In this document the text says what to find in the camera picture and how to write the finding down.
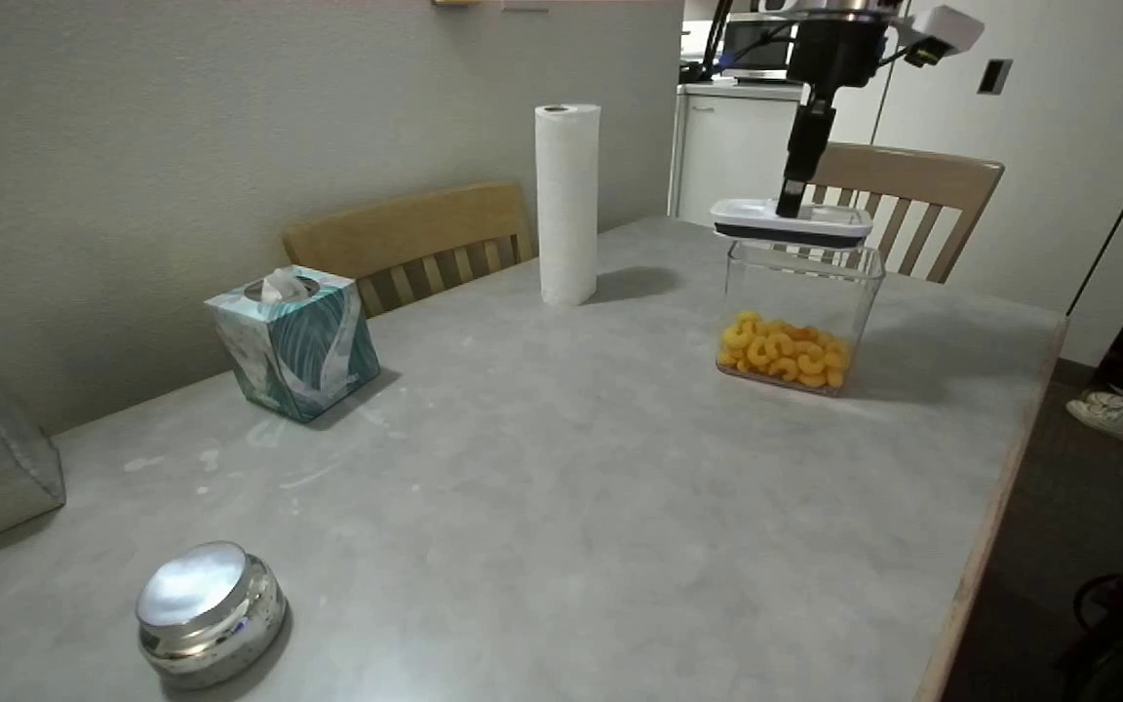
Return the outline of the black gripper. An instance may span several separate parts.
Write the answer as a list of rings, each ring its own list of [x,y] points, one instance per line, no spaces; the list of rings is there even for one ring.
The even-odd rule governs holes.
[[[836,96],[864,88],[876,76],[889,21],[875,14],[815,14],[797,23],[789,77],[807,89],[797,111],[783,185],[776,200],[779,219],[797,219],[815,180],[836,124]]]

